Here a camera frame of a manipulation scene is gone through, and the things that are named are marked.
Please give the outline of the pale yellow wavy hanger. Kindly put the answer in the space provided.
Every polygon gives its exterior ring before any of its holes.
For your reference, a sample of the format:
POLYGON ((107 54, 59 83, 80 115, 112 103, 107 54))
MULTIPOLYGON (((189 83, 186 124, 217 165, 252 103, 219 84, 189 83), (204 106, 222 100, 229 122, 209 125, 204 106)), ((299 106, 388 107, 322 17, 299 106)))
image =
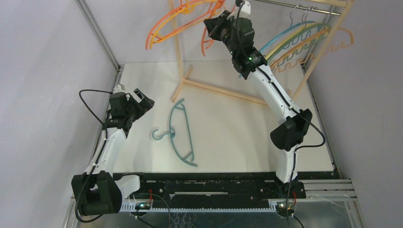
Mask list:
POLYGON ((291 45, 296 45, 297 43, 304 41, 308 37, 312 35, 311 30, 314 26, 309 26, 304 29, 300 29, 298 32, 294 32, 293 34, 289 35, 283 41, 281 41, 277 46, 271 50, 268 55, 266 56, 267 61, 271 61, 278 53, 282 50, 289 48, 291 45))

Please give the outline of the blue wavy hanger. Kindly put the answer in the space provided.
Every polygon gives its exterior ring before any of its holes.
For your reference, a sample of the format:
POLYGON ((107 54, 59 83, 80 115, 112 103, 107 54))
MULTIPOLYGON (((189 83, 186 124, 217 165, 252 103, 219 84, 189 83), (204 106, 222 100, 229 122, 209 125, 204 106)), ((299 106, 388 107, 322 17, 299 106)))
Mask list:
MULTIPOLYGON (((311 6, 311 7, 309 7, 309 8, 306 10, 305 14, 306 14, 307 12, 311 12, 311 11, 316 10, 316 9, 318 9, 318 8, 317 8, 317 7, 314 7, 314 6, 311 6)), ((284 31, 280 32, 280 33, 277 34, 275 37, 273 37, 271 40, 269 40, 269 41, 259 50, 259 52, 263 52, 264 50, 266 50, 271 44, 273 44, 273 43, 274 43, 276 40, 278 40, 281 36, 287 34, 288 32, 292 31, 293 29, 298 28, 298 27, 301 26, 301 25, 306 25, 306 24, 308 24, 308 23, 313 23, 314 21, 305 21, 305 19, 303 19, 305 14, 303 14, 302 19, 301 19, 301 22, 299 22, 299 23, 297 23, 297 24, 295 24, 295 25, 293 24, 293 19, 292 19, 292 17, 291 17, 291 25, 289 26, 289 28, 285 29, 284 31)))

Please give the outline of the teal plastic hanger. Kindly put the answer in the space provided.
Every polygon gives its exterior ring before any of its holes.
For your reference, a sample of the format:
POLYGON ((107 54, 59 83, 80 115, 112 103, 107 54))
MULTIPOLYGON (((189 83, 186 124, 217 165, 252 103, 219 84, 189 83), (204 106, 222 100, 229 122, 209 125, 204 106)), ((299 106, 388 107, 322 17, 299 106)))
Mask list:
POLYGON ((198 167, 195 162, 195 151, 190 130, 185 99, 177 101, 169 112, 168 127, 164 132, 155 129, 151 132, 151 138, 160 141, 169 138, 174 154, 180 161, 191 167, 198 167))

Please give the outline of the pale green wavy hanger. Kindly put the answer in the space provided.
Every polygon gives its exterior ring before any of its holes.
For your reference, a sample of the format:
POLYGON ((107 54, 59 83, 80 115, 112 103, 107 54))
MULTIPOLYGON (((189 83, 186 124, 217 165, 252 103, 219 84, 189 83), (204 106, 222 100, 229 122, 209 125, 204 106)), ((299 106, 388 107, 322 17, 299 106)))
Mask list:
POLYGON ((316 25, 316 24, 321 24, 323 22, 329 22, 331 15, 326 15, 323 19, 322 22, 315 22, 315 23, 308 23, 306 25, 301 25, 298 27, 298 29, 290 34, 288 37, 286 37, 283 41, 281 41, 279 44, 277 44, 268 54, 267 54, 267 61, 270 62, 276 54, 278 54, 281 50, 287 48, 289 45, 291 45, 294 40, 299 40, 299 37, 302 36, 305 32, 307 32, 306 27, 316 25))

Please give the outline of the light orange wavy hanger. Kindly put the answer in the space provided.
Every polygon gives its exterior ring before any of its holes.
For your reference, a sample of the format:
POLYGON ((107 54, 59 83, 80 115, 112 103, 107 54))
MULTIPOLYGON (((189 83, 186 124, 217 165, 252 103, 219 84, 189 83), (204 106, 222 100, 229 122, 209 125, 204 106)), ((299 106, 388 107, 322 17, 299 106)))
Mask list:
MULTIPOLYGON (((272 72, 280 73, 287 69, 291 69, 296 66, 303 65, 304 63, 314 60, 316 58, 314 53, 308 54, 307 57, 299 57, 299 55, 308 50, 310 47, 320 43, 322 40, 325 40, 329 34, 330 29, 325 29, 320 31, 318 35, 313 35, 313 37, 309 37, 304 41, 301 41, 296 46, 294 46, 291 50, 287 51, 277 60, 270 64, 270 68, 272 72)), ((339 28, 338 31, 342 31, 347 35, 347 40, 341 40, 337 44, 330 44, 324 51, 323 55, 335 52, 339 49, 344 49, 352 46, 355 43, 355 37, 353 33, 345 28, 339 28)))

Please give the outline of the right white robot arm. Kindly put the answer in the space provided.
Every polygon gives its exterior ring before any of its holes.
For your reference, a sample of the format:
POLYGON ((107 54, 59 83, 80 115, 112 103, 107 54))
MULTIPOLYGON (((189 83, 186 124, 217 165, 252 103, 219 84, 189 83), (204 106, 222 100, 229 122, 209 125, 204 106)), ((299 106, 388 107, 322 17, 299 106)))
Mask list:
POLYGON ((226 46, 235 70, 254 85, 275 115, 278 127, 270 133, 270 139, 280 156, 276 170, 279 181, 274 187, 279 197, 286 198, 294 190, 291 181, 297 177, 296 150, 307 134, 312 112, 302 110, 274 77, 267 60, 254 47, 255 32, 250 19, 226 10, 203 23, 208 36, 226 46))

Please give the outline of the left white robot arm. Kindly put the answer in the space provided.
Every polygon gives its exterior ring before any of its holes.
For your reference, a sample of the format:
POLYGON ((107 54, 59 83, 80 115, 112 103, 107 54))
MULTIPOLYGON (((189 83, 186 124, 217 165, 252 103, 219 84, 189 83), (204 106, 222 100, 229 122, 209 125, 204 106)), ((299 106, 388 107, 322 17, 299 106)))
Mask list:
POLYGON ((74 175, 71 181, 75 215, 82 223, 83 216, 93 216, 96 220, 105 214, 118 213, 124 198, 130 194, 143 198, 149 190, 148 184, 137 175, 116 181, 113 173, 133 123, 153 108, 154 100, 138 88, 129 93, 122 85, 107 94, 110 108, 105 120, 100 121, 101 141, 84 173, 74 175))

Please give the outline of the metal hanging rod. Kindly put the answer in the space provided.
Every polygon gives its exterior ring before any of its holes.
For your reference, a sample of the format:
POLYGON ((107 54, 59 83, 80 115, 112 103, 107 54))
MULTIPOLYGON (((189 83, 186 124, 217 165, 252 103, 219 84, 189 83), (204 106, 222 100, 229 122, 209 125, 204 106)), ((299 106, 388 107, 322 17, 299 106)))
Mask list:
POLYGON ((321 14, 326 14, 326 15, 332 15, 332 16, 341 16, 341 13, 335 12, 335 11, 328 11, 328 10, 323 10, 319 9, 317 7, 305 7, 303 5, 294 5, 294 4, 289 4, 289 3, 283 3, 279 1, 273 1, 273 0, 257 0, 259 2, 264 2, 268 4, 273 4, 273 5, 278 5, 282 7, 287 7, 287 8, 292 8, 292 9, 299 9, 299 10, 305 10, 305 11, 311 11, 315 13, 321 13, 321 14))

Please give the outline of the left circuit board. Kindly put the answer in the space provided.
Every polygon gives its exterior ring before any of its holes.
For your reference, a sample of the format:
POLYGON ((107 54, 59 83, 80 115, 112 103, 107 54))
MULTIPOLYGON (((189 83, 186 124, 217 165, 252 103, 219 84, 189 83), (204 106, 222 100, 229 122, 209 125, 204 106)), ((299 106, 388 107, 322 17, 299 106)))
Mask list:
POLYGON ((153 202, 152 201, 148 201, 148 202, 137 202, 134 206, 134 212, 138 212, 138 211, 148 211, 152 208, 153 202))

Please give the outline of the circuit board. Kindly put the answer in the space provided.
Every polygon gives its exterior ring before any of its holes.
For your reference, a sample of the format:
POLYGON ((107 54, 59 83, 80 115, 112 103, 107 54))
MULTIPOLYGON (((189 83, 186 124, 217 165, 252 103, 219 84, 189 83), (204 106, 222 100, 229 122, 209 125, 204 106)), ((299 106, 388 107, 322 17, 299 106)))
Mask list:
POLYGON ((138 211, 148 211, 152 208, 153 202, 152 201, 148 201, 148 202, 137 202, 134 206, 134 212, 138 212, 138 211))
POLYGON ((285 203, 280 203, 276 206, 276 214, 282 218, 292 217, 295 213, 295 207, 296 203, 290 203, 287 206, 285 203))

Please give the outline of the right circuit board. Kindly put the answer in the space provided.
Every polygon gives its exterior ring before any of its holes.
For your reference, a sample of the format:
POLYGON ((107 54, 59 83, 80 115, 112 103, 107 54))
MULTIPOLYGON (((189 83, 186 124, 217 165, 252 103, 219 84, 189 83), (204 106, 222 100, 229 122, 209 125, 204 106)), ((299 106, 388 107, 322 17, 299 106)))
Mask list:
POLYGON ((280 203, 276 206, 276 214, 282 218, 292 217, 295 213, 295 207, 296 203, 290 203, 287 206, 285 203, 280 203))

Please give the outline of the right aluminium frame post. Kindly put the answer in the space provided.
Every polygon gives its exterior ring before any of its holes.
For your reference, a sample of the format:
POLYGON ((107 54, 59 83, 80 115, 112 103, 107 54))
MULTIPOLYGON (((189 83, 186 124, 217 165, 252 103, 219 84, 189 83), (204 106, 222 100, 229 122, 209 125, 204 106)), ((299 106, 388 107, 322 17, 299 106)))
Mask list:
MULTIPOLYGON (((303 61, 301 63, 301 69, 305 74, 310 65, 316 59, 317 54, 314 52, 320 49, 321 42, 326 40, 327 33, 323 32, 325 29, 324 25, 318 26, 318 28, 311 29, 312 34, 310 38, 312 39, 307 44, 309 45, 306 54, 304 55, 303 61)), ((298 97, 299 101, 303 101, 307 108, 312 112, 313 118, 311 122, 322 132, 323 123, 321 117, 318 113, 318 107, 316 104, 315 96, 312 92, 311 85, 309 82, 303 81, 303 87, 301 88, 301 94, 298 97)), ((332 153, 328 148, 327 144, 323 144, 320 147, 302 148, 298 151, 297 159, 297 169, 299 171, 313 171, 313 172, 334 172, 335 165, 332 157, 332 153)))

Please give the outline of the aluminium frame post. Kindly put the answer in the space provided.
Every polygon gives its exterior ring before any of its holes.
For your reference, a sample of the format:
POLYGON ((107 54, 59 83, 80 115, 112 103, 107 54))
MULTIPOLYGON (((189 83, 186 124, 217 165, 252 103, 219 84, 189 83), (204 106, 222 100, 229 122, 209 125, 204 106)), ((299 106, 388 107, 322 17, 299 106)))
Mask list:
POLYGON ((104 33, 102 32, 92 10, 90 9, 89 5, 85 0, 75 0, 78 8, 80 9, 82 15, 84 16, 85 20, 87 21, 89 27, 91 28, 95 38, 97 39, 98 43, 100 44, 102 50, 108 57, 110 63, 112 64, 115 73, 113 76, 113 83, 111 85, 111 89, 113 89, 116 85, 118 85, 120 80, 120 69, 121 66, 119 65, 115 54, 113 53, 104 33))
MULTIPOLYGON (((321 42, 326 40, 327 33, 323 32, 325 29, 324 25, 318 26, 318 28, 311 29, 312 34, 310 38, 312 39, 307 44, 309 45, 306 54, 304 55, 303 61, 301 63, 301 69, 305 74, 310 65, 316 59, 317 54, 314 52, 320 49, 321 42)), ((303 81, 303 87, 301 88, 301 94, 298 97, 299 101, 303 101, 307 108, 312 112, 313 118, 311 122, 322 132, 323 123, 321 117, 318 113, 318 107, 316 104, 315 96, 312 92, 311 85, 309 82, 303 81)), ((302 148, 298 151, 297 159, 297 169, 299 171, 313 171, 313 172, 334 172, 335 165, 332 157, 332 153, 328 148, 327 144, 323 144, 320 147, 302 148)))

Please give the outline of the left aluminium frame post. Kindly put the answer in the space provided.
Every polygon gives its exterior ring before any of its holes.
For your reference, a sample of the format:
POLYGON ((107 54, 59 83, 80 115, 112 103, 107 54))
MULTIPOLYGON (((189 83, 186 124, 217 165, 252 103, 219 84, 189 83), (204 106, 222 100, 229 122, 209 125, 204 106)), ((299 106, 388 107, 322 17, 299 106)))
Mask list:
POLYGON ((89 27, 91 28, 95 38, 97 39, 98 43, 100 44, 102 50, 108 57, 110 63, 112 64, 115 73, 113 76, 113 83, 111 85, 111 89, 113 89, 116 85, 118 85, 120 80, 120 69, 121 66, 119 65, 115 54, 113 53, 104 33, 102 32, 92 10, 90 9, 89 5, 85 0, 75 0, 78 8, 80 9, 82 15, 84 16, 85 20, 87 21, 89 27))

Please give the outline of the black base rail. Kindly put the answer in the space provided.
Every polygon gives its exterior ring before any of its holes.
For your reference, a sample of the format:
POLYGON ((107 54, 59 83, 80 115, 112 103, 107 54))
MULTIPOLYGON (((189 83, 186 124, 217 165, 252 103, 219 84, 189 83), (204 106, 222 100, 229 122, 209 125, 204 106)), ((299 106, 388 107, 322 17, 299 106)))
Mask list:
POLYGON ((260 209, 268 200, 305 199, 309 181, 340 179, 335 172, 303 171, 291 184, 274 172, 117 173, 115 180, 138 176, 140 188, 126 197, 131 202, 153 200, 153 208, 260 209))

